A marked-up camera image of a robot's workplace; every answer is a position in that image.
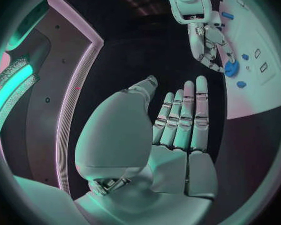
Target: blue button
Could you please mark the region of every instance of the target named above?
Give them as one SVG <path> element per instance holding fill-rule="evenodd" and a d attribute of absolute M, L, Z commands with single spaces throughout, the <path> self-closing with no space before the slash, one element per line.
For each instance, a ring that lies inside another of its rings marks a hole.
<path fill-rule="evenodd" d="M 222 12 L 222 16 L 225 17 L 225 18 L 228 18 L 228 19 L 231 19 L 233 20 L 234 19 L 234 16 L 228 12 Z"/>
<path fill-rule="evenodd" d="M 237 60 L 235 60 L 235 63 L 231 63 L 229 60 L 225 64 L 225 75 L 229 78 L 235 76 L 240 69 L 240 64 Z"/>
<path fill-rule="evenodd" d="M 247 84 L 246 84 L 244 81 L 238 81 L 238 82 L 236 83 L 236 85 L 237 85 L 240 89 L 242 89 L 242 88 L 244 88 L 245 86 L 247 86 Z"/>
<path fill-rule="evenodd" d="M 243 55 L 241 55 L 241 57 L 244 60 L 249 60 L 249 56 L 247 54 L 243 54 Z"/>

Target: robotic arm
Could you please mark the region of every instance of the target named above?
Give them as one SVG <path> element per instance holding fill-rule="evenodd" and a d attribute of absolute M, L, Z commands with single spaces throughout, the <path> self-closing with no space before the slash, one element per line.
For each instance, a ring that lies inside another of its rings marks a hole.
<path fill-rule="evenodd" d="M 225 69 L 212 62 L 217 57 L 217 45 L 222 46 L 231 64 L 236 59 L 225 35 L 219 12 L 213 11 L 210 0 L 169 0 L 171 11 L 180 24 L 187 25 L 193 57 L 208 68 L 224 73 Z"/>

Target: blue switch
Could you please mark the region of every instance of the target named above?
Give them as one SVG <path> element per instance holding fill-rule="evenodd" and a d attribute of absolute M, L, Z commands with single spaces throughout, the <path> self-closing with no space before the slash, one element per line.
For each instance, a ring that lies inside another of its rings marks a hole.
<path fill-rule="evenodd" d="M 236 85 L 240 88 L 243 89 L 247 84 L 244 81 L 238 81 Z"/>
<path fill-rule="evenodd" d="M 229 60 L 225 64 L 225 75 L 229 78 L 234 77 L 240 69 L 240 63 L 235 60 L 235 63 L 231 63 Z"/>
<path fill-rule="evenodd" d="M 231 19 L 233 20 L 234 19 L 234 16 L 228 12 L 222 12 L 222 16 L 225 17 L 225 18 L 228 18 L 228 19 Z"/>
<path fill-rule="evenodd" d="M 244 60 L 249 60 L 249 55 L 247 55 L 247 54 L 243 54 L 243 55 L 241 55 L 241 57 Z"/>

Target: white panel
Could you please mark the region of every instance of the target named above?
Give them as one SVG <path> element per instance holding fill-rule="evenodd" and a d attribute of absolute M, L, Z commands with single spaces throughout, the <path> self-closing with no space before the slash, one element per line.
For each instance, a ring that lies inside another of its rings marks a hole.
<path fill-rule="evenodd" d="M 245 117 L 281 106 L 281 61 L 275 45 L 254 14 L 239 0 L 223 0 L 220 14 L 226 12 L 234 18 L 221 16 L 225 24 L 222 32 L 230 42 L 239 72 L 235 77 L 225 77 L 227 88 L 227 119 Z M 227 55 L 218 47 L 222 64 Z M 239 88 L 237 82 L 245 82 Z"/>

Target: teal light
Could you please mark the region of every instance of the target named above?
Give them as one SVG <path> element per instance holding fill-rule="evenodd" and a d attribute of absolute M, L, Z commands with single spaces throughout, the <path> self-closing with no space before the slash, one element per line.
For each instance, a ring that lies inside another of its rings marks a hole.
<path fill-rule="evenodd" d="M 32 73 L 32 67 L 30 65 L 26 65 L 5 83 L 5 85 L 0 90 L 0 109 L 9 98 L 9 96 L 14 92 L 14 90 L 28 77 L 30 77 Z"/>

